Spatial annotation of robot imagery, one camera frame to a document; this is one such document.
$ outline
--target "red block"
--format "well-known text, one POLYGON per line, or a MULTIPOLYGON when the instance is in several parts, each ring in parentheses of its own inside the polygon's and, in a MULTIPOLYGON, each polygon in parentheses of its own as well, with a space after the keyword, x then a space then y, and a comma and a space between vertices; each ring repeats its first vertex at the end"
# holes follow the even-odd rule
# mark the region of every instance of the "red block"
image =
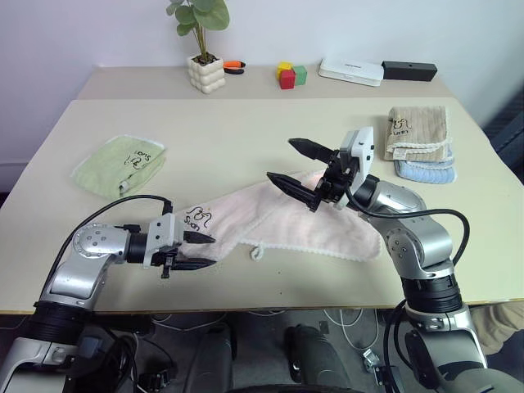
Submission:
POLYGON ((280 88, 294 88, 295 87, 295 71, 283 70, 280 73, 280 88))

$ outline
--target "toy block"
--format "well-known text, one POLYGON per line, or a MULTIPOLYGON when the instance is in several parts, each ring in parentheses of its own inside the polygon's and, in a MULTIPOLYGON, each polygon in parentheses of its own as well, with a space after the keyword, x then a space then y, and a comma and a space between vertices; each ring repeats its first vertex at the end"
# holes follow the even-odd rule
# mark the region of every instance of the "toy block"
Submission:
POLYGON ((303 65, 293 66, 293 71, 295 71, 295 86, 305 84, 305 78, 308 76, 308 71, 303 65))
POLYGON ((294 88, 295 87, 295 71, 282 70, 280 73, 280 88, 294 88))
POLYGON ((280 79, 280 73, 284 70, 290 70, 293 67, 292 63, 281 61, 277 68, 277 79, 280 79))

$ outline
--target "orange object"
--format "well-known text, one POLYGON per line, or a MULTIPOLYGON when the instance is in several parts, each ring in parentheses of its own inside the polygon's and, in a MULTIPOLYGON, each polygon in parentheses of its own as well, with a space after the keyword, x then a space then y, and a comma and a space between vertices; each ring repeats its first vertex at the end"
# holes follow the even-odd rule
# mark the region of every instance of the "orange object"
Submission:
POLYGON ((246 63, 244 63, 243 61, 238 61, 238 60, 231 60, 231 61, 224 62, 224 68, 238 69, 238 68, 243 68, 245 66, 246 66, 246 63))

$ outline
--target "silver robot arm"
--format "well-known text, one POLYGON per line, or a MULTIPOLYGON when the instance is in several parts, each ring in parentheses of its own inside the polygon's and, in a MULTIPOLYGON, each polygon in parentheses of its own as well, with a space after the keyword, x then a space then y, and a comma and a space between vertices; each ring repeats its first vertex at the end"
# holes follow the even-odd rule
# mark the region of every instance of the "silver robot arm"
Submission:
POLYGON ((87 224, 72 237, 70 256, 45 285, 28 318, 25 331, 17 337, 0 368, 0 393, 7 391, 21 364, 45 366, 63 373, 75 361, 84 326, 106 282, 111 264, 139 263, 144 267, 163 265, 162 278, 170 270, 194 270, 214 263, 202 258, 185 258, 178 252, 183 242, 214 242, 212 237, 183 230, 173 213, 149 224, 148 233, 138 225, 115 227, 87 224))
POLYGON ((314 190, 286 175, 269 173, 269 179, 312 211, 321 201, 332 202, 337 209, 360 210, 384 239, 414 327, 405 342, 417 380, 428 389, 448 393, 521 391, 519 381, 486 366, 454 276, 448 232, 429 215, 417 214, 426 205, 415 192, 368 174, 374 153, 373 127, 348 133, 335 151, 307 139, 289 143, 304 156, 326 163, 323 177, 314 190))

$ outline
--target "white box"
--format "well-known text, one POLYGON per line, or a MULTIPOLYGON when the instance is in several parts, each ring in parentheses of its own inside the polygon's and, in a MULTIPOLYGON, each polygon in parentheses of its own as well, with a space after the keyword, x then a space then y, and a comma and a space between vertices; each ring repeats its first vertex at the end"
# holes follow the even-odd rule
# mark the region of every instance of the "white box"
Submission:
POLYGON ((384 69, 381 65, 333 57, 326 57, 322 60, 318 74, 325 78, 368 86, 380 86, 380 82, 384 79, 384 69))

